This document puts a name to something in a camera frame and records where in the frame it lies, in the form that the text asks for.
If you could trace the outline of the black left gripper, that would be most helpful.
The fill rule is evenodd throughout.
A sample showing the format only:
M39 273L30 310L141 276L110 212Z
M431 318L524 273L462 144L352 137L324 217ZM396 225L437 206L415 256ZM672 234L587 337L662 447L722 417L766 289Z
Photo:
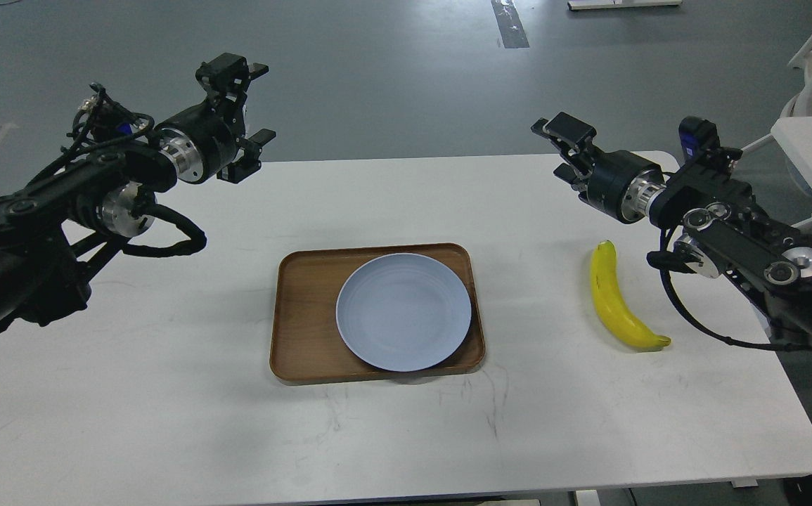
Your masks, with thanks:
M206 100L172 115L155 129L161 153L174 165L178 179L200 185L217 174L217 179L238 185L261 169L264 146L277 133L259 129L243 138L244 102L252 80L268 71L267 65L232 53L200 65L195 80Z

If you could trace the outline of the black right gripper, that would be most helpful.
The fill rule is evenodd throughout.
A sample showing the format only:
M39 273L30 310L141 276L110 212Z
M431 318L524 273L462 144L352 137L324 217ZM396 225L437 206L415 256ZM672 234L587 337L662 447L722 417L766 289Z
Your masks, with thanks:
M554 176L581 191L586 204L622 223L643 220L650 200L665 188L661 166L631 151L599 150L594 145L595 127L569 113L538 118L531 131L550 141L569 163L560 164Z

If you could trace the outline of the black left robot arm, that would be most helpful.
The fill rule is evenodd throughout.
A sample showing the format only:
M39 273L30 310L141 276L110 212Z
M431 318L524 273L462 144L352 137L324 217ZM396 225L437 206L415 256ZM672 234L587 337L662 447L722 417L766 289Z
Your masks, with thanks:
M180 181L240 183L261 169L275 131L249 134L245 110L249 86L268 71L232 53L204 62L195 73L204 100L163 122L91 84L70 146L0 197L0 333L17 319L46 326L84 310L91 279L117 255L204 249L204 231L156 195Z

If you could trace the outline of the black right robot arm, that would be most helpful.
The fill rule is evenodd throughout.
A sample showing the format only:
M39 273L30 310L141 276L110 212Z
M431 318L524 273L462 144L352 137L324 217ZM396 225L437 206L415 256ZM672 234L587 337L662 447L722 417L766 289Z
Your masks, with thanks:
M673 272L728 279L768 320L769 350L812 349L812 233L770 218L752 186L733 178L742 153L721 146L715 124L682 119L684 164L670 175L630 151L596 147L595 128L566 112L538 119L531 130L557 148L563 163L554 175L580 202L622 223L648 220L662 231L647 262L689 324L705 331L679 301Z

